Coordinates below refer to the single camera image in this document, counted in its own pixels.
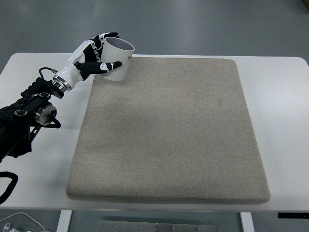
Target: gray floor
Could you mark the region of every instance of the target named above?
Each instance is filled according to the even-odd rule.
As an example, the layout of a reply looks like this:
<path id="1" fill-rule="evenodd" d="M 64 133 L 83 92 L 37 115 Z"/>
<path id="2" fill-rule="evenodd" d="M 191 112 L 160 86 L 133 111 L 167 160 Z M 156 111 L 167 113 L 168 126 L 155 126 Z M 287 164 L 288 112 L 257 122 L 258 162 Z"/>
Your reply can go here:
<path id="1" fill-rule="evenodd" d="M 302 0 L 11 0 L 1 4 L 0 31 L 0 72 L 14 53 L 71 53 L 109 31 L 131 42 L 136 54 L 288 56 L 309 63 L 309 10 Z M 50 213 L 46 220 L 55 221 L 59 212 Z M 267 214 L 253 218 L 261 232 L 297 226 Z"/>

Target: robotic hand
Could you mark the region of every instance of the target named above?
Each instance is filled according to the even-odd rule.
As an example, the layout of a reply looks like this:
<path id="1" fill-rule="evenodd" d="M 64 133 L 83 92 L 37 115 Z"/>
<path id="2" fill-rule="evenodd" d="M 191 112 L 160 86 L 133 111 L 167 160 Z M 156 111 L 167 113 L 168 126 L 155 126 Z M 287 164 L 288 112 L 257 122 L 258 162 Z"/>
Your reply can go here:
<path id="1" fill-rule="evenodd" d="M 76 83 L 84 81 L 90 74 L 102 74 L 118 68 L 121 62 L 101 63 L 104 38 L 118 37 L 117 32 L 97 35 L 84 41 L 67 60 L 66 67 L 57 72 L 53 84 L 64 93 L 72 90 Z"/>
<path id="2" fill-rule="evenodd" d="M 39 70 L 41 77 L 21 93 L 22 98 L 0 109 L 0 162 L 6 156 L 31 152 L 31 142 L 42 127 L 60 128 L 56 108 L 49 102 L 51 95 L 62 98 L 77 82 L 90 74 L 106 73 L 122 65 L 121 62 L 100 62 L 104 38 L 119 37 L 117 32 L 105 33 L 84 41 L 69 57 L 61 71 Z M 53 81 L 43 78 L 42 69 L 55 73 Z"/>

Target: beige felt pad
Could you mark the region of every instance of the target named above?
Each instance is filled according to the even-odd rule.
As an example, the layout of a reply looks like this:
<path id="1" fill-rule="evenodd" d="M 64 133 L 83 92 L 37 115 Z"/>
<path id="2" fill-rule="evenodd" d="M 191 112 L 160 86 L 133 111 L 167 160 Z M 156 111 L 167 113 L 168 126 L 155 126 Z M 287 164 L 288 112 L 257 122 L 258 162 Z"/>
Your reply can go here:
<path id="1" fill-rule="evenodd" d="M 67 195 L 129 203 L 264 203 L 270 198 L 237 66 L 133 57 L 95 77 Z"/>

